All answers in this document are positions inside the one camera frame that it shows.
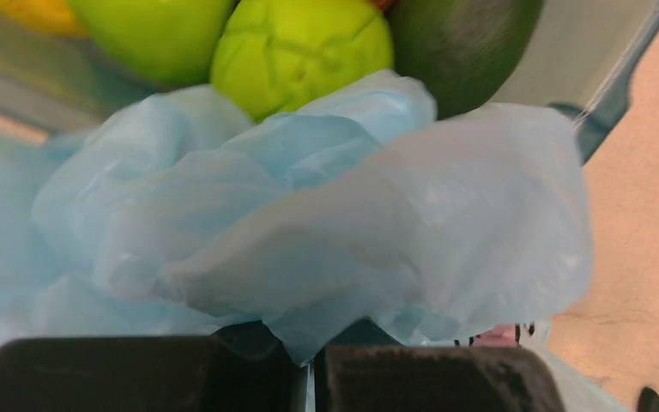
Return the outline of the light blue plastic bag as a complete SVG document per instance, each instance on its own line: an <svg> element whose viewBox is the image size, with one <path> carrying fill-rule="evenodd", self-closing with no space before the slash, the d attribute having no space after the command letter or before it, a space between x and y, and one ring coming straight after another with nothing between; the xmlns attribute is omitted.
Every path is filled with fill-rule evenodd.
<svg viewBox="0 0 659 412"><path fill-rule="evenodd" d="M407 347L536 325L563 411L622 405L545 347L588 290L571 121L485 104L437 120L390 70L256 124L210 86L41 144L0 136L0 348L210 336L257 322L305 371L370 319Z"/></svg>

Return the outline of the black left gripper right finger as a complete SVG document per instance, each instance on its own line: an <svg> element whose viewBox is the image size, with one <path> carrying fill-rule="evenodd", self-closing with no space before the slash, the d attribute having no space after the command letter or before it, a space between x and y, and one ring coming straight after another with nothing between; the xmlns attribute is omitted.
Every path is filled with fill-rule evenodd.
<svg viewBox="0 0 659 412"><path fill-rule="evenodd" d="M496 327L441 347L407 347L363 319L313 360L316 411L563 411L536 325Z"/></svg>

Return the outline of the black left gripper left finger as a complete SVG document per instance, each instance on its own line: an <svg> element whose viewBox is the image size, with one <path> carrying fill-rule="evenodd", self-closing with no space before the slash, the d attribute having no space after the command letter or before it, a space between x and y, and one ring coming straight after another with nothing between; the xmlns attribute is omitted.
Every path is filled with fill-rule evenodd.
<svg viewBox="0 0 659 412"><path fill-rule="evenodd" d="M0 348L0 411L301 411L305 371L262 324Z"/></svg>

